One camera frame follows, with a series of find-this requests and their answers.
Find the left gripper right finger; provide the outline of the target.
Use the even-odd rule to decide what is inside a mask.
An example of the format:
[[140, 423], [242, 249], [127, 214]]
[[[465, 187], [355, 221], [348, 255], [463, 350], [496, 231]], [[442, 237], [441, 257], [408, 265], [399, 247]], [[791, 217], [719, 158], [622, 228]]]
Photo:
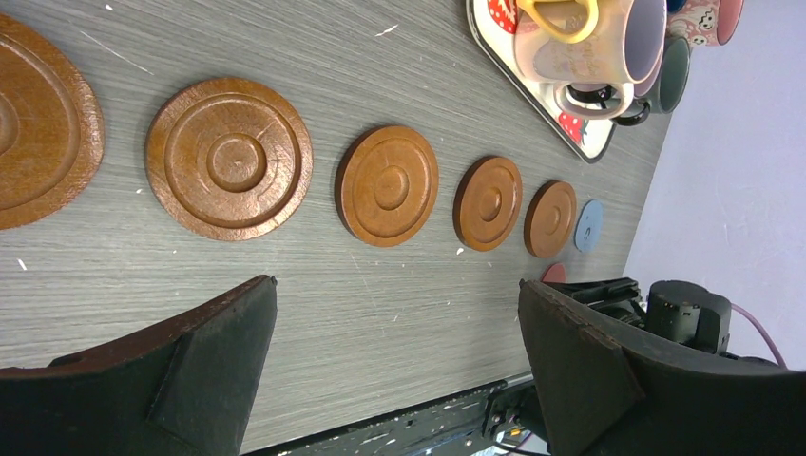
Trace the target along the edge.
[[801, 455], [805, 374], [630, 326], [544, 282], [518, 316], [554, 455]]

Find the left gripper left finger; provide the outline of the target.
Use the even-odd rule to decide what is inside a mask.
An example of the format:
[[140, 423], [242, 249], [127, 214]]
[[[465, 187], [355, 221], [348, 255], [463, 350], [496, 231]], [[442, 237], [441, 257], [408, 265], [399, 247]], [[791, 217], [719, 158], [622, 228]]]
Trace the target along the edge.
[[5, 455], [236, 455], [277, 319], [258, 275], [43, 368], [1, 371]]

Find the red coaster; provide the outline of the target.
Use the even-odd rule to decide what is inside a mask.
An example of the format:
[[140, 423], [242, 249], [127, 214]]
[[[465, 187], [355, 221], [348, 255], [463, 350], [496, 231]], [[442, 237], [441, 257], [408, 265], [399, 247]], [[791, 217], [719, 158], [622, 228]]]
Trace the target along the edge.
[[547, 283], [566, 283], [566, 280], [566, 267], [562, 262], [548, 266], [541, 277], [541, 281]]

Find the blue coaster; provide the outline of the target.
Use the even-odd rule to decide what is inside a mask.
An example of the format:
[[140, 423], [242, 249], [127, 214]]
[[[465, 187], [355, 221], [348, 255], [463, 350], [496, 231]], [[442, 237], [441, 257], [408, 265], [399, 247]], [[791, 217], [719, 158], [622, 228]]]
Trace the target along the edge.
[[578, 219], [574, 234], [574, 245], [583, 253], [592, 252], [602, 234], [604, 224], [604, 207], [597, 199], [585, 204]]

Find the wooden coaster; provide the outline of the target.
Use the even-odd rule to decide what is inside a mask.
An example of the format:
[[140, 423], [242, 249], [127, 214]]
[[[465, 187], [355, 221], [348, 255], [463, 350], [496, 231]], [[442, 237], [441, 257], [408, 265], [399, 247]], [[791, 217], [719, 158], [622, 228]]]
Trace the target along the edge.
[[313, 144], [289, 101], [266, 85], [213, 78], [172, 96], [149, 126], [146, 174], [164, 210], [222, 241], [263, 236], [302, 204]]
[[486, 252], [502, 244], [518, 219], [523, 183], [515, 163], [486, 156], [465, 173], [457, 188], [452, 221], [459, 240]]
[[439, 170], [416, 130], [385, 125], [359, 136], [336, 171], [335, 206], [347, 230], [375, 247], [412, 238], [435, 205]]
[[535, 257], [555, 257], [565, 247], [577, 213], [573, 187], [565, 181], [550, 180], [535, 194], [528, 207], [524, 239]]
[[68, 57], [33, 28], [1, 17], [1, 227], [72, 202], [105, 151], [102, 109]]

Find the cream yellow mug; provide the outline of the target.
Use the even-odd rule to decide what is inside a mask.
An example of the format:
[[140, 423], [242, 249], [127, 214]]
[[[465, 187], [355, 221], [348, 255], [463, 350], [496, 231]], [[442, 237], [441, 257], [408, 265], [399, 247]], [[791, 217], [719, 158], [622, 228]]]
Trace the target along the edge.
[[516, 5], [553, 39], [567, 44], [587, 39], [600, 13], [596, 0], [517, 0]]

